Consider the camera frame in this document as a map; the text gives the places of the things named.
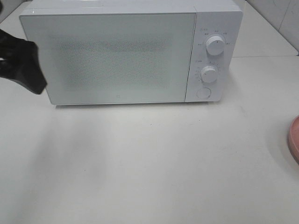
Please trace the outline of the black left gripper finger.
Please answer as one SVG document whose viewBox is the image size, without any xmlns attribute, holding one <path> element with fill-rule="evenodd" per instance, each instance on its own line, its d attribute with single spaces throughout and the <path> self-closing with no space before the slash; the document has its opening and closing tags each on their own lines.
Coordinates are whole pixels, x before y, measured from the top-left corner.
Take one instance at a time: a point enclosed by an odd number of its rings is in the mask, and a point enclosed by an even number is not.
<svg viewBox="0 0 299 224">
<path fill-rule="evenodd" d="M 34 42 L 20 39 L 0 30 L 0 57 L 5 60 L 38 61 L 38 47 Z"/>
<path fill-rule="evenodd" d="M 47 86 L 40 67 L 32 58 L 20 63 L 1 60 L 0 77 L 13 81 L 36 95 L 42 94 Z"/>
</svg>

